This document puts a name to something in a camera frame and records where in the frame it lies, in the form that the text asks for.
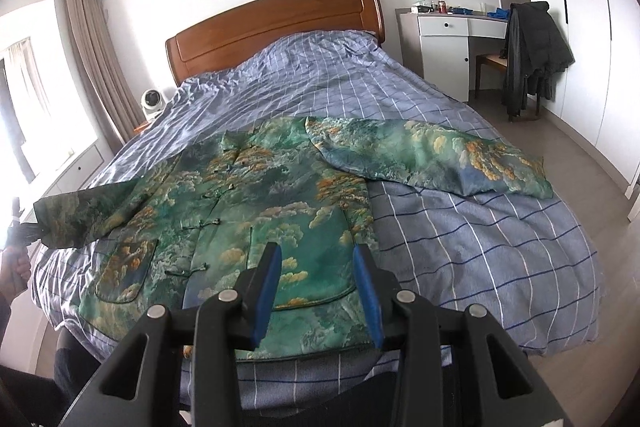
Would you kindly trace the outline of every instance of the person's hand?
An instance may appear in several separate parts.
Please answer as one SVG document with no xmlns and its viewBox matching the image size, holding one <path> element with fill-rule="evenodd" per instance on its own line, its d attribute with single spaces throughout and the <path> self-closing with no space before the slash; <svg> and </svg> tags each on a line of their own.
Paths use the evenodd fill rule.
<svg viewBox="0 0 640 427">
<path fill-rule="evenodd" d="M 17 274 L 24 284 L 20 284 L 14 274 Z M 26 247 L 7 247 L 0 253 L 0 294 L 9 305 L 25 290 L 30 277 L 31 263 Z"/>
</svg>

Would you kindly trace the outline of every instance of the white wardrobe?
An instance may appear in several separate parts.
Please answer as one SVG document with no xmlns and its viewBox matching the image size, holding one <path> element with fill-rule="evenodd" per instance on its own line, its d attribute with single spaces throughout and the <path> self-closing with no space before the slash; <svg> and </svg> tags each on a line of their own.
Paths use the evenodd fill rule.
<svg viewBox="0 0 640 427">
<path fill-rule="evenodd" d="M 636 0 L 545 0 L 575 64 L 546 108 L 634 185 L 640 166 L 640 7 Z"/>
</svg>

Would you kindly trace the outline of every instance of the white fan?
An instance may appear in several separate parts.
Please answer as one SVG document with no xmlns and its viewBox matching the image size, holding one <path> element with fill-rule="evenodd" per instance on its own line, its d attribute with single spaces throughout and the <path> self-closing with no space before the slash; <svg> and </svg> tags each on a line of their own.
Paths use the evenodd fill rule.
<svg viewBox="0 0 640 427">
<path fill-rule="evenodd" d="M 145 112 L 146 119 L 151 121 L 162 112 L 166 102 L 160 91 L 157 89 L 147 89 L 142 93 L 140 104 L 142 105 L 142 111 Z"/>
</svg>

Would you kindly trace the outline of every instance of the green landscape-print jacket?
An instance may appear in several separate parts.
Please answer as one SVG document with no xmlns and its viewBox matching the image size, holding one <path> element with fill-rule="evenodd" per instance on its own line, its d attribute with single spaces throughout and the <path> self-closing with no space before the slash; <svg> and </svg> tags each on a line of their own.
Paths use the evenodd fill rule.
<svg viewBox="0 0 640 427">
<path fill-rule="evenodd" d="M 51 248 L 109 236 L 80 312 L 120 340 L 146 309 L 196 306 L 234 285 L 265 244 L 282 247 L 266 338 L 240 359 L 369 342 L 351 272 L 354 243 L 380 255 L 366 180 L 460 195 L 552 196 L 542 161 L 418 121 L 276 118 L 188 147 L 141 178 L 37 201 Z"/>
</svg>

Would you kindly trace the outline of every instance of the bed frame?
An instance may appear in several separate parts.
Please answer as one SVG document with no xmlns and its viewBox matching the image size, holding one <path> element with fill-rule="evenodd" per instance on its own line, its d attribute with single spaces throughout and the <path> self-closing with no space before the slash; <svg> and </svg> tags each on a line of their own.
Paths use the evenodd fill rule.
<svg viewBox="0 0 640 427">
<path fill-rule="evenodd" d="M 199 22 L 166 42 L 177 86 L 233 68 L 280 37 L 312 30 L 366 30 L 385 41 L 380 0 L 256 0 Z"/>
</svg>

